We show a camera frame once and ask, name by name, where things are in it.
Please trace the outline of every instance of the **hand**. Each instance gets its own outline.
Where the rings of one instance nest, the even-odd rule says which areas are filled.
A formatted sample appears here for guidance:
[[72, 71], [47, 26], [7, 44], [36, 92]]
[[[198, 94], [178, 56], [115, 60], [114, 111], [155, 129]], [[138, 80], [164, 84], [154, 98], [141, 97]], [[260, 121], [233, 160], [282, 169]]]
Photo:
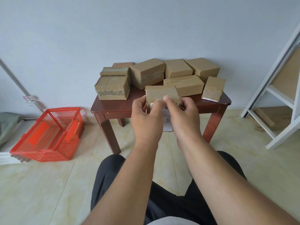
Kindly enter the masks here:
[[163, 97], [163, 101], [170, 111], [171, 125], [177, 137], [177, 144], [183, 151], [191, 139], [201, 139], [202, 135], [199, 111], [194, 101], [189, 97], [180, 99], [185, 105], [185, 111], [181, 110], [169, 96]]
[[163, 134], [163, 102], [156, 100], [150, 114], [145, 113], [146, 96], [135, 99], [132, 104], [131, 122], [135, 145], [158, 147]]

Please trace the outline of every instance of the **black pants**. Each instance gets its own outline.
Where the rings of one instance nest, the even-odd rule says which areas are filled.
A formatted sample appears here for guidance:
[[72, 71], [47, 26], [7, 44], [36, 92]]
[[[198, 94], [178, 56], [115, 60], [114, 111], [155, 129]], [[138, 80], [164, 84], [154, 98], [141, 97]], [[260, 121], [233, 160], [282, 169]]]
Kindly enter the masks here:
[[[233, 169], [246, 178], [240, 165], [231, 155], [223, 151], [218, 153]], [[110, 187], [125, 160], [121, 155], [110, 155], [102, 161], [94, 183], [91, 210]], [[194, 179], [184, 196], [176, 196], [152, 182], [144, 224], [166, 216], [184, 218], [200, 225], [217, 224]]]

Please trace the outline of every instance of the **white shirt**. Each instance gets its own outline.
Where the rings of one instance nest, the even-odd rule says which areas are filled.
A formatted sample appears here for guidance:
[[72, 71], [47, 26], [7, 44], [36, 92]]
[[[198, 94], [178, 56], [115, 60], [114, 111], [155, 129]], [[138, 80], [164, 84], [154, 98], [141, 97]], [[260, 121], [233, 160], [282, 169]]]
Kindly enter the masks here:
[[183, 218], [168, 216], [168, 217], [155, 220], [149, 223], [149, 225], [199, 225], [199, 224]]

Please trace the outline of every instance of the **brown wooden table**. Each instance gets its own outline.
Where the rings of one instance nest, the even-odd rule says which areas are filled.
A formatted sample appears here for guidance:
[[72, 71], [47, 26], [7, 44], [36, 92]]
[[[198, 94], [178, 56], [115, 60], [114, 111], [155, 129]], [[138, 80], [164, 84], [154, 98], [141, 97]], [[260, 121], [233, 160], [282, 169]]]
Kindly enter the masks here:
[[[115, 137], [109, 119], [118, 119], [119, 125], [124, 127], [123, 118], [131, 118], [132, 103], [136, 98], [145, 95], [144, 90], [139, 90], [135, 86], [130, 86], [130, 93], [127, 100], [99, 100], [96, 97], [91, 112], [95, 115], [100, 128], [114, 154], [121, 152], [120, 146]], [[231, 104], [231, 100], [223, 92], [218, 103], [201, 99], [202, 94], [190, 96], [196, 106], [199, 114], [212, 113], [207, 126], [204, 130], [203, 137], [209, 143], [214, 135], [227, 107]]]

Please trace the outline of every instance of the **forearm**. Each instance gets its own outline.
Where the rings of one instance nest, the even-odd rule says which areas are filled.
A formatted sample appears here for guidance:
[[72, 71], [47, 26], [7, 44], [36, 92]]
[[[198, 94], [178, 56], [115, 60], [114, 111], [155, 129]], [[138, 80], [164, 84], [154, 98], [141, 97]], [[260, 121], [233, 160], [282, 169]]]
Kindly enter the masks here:
[[144, 223], [156, 149], [156, 145], [134, 147], [110, 188], [83, 224]]
[[240, 176], [203, 139], [184, 151], [192, 176], [219, 225], [298, 224]]

